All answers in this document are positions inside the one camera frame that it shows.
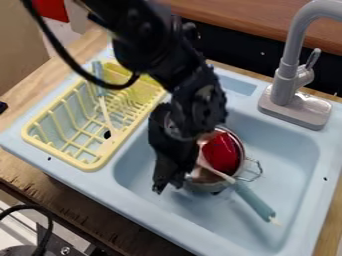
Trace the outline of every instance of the black cable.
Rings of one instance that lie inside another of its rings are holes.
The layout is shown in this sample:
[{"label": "black cable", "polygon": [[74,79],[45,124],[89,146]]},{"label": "black cable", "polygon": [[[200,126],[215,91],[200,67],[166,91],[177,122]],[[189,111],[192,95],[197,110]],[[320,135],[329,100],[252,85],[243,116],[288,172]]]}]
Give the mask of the black cable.
[{"label": "black cable", "polygon": [[140,77],[137,73],[132,73],[132,76],[125,84],[111,84],[107,83],[101,79],[98,79],[97,77],[93,76],[86,70],[84,70],[67,52],[67,50],[63,47],[63,45],[60,43],[60,41],[57,39],[57,37],[52,33],[50,28],[47,26],[43,18],[39,15],[38,11],[35,9],[35,7],[32,4],[31,0],[21,0],[24,7],[27,9],[27,11],[31,14],[32,18],[38,23],[41,30],[44,32],[48,40],[50,41],[53,48],[56,50],[58,55],[65,61],[66,64],[69,65],[71,69],[73,69],[77,74],[84,77],[86,80],[92,82],[93,84],[96,84],[100,87],[111,89],[111,90],[122,90],[130,87],[132,84],[134,84]]},{"label": "black cable", "polygon": [[36,210],[48,219],[48,228],[45,232],[45,235],[40,243],[37,245],[37,249],[32,254],[32,256],[43,256],[45,254],[47,243],[49,242],[52,235],[53,222],[51,213],[39,205],[16,205],[0,213],[0,221],[3,220],[6,216],[10,215],[12,212],[20,210]]}]

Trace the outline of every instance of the toy sink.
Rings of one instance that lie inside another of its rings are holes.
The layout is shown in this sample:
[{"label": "toy sink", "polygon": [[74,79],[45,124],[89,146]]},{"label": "toy sink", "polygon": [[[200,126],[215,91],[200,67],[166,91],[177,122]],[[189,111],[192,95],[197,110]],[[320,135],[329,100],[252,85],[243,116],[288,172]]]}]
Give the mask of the toy sink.
[{"label": "toy sink", "polygon": [[[96,59],[108,58],[110,51]],[[161,195],[152,192],[155,155],[148,145],[146,119],[92,172],[24,141],[22,128],[72,86],[76,75],[18,118],[0,135],[0,145],[196,255],[311,255],[342,166],[341,105],[332,103],[323,130],[307,130],[258,111],[268,83],[221,69],[216,73],[228,97],[225,126],[264,169],[262,177],[248,186],[277,212],[281,227],[265,223],[230,189],[216,196],[172,186]]]}]

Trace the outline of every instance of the wooden table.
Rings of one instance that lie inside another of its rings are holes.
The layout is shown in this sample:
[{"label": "wooden table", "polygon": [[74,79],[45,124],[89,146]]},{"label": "wooden table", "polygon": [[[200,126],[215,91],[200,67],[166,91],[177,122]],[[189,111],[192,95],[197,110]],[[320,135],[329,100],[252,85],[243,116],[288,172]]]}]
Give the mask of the wooden table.
[{"label": "wooden table", "polygon": [[[93,28],[69,47],[80,63],[89,60],[107,43],[104,32]],[[270,81],[269,77],[216,63],[226,69]],[[0,116],[0,132],[28,108],[41,100],[70,73],[57,57],[8,91],[0,100],[9,109]],[[342,102],[340,98],[307,90],[312,94]],[[104,206],[66,187],[40,170],[0,149],[0,188],[24,201],[32,201],[52,211],[59,220],[95,238],[115,251],[130,256],[191,255],[185,250],[151,233]],[[317,244],[317,256],[334,256],[342,232],[342,181],[339,181],[333,203]]]},{"label": "wooden table", "polygon": [[[296,12],[310,0],[158,0],[191,20],[277,41],[286,40]],[[342,23],[320,19],[309,27],[305,46],[342,55]]]}]

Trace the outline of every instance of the dish rack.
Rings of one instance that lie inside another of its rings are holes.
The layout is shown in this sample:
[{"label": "dish rack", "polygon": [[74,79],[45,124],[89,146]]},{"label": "dish rack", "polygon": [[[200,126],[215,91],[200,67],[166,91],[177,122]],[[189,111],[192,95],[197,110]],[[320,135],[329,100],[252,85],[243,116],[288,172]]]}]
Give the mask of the dish rack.
[{"label": "dish rack", "polygon": [[[124,83],[130,72],[116,62],[102,62],[103,78]],[[142,76],[125,90],[106,90],[106,106],[115,130],[108,134],[96,86],[78,80],[22,128],[22,138],[46,153],[86,172],[103,167],[166,92]]]}]

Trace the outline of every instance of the red object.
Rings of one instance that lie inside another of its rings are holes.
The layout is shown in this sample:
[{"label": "red object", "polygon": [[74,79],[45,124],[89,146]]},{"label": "red object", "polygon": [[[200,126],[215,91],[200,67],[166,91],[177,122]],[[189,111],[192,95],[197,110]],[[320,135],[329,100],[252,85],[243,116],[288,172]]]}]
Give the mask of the red object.
[{"label": "red object", "polygon": [[69,22],[63,0],[33,0],[33,4],[41,16]]},{"label": "red object", "polygon": [[227,133],[217,134],[202,147],[203,156],[216,170],[233,175],[239,165],[235,142]]}]

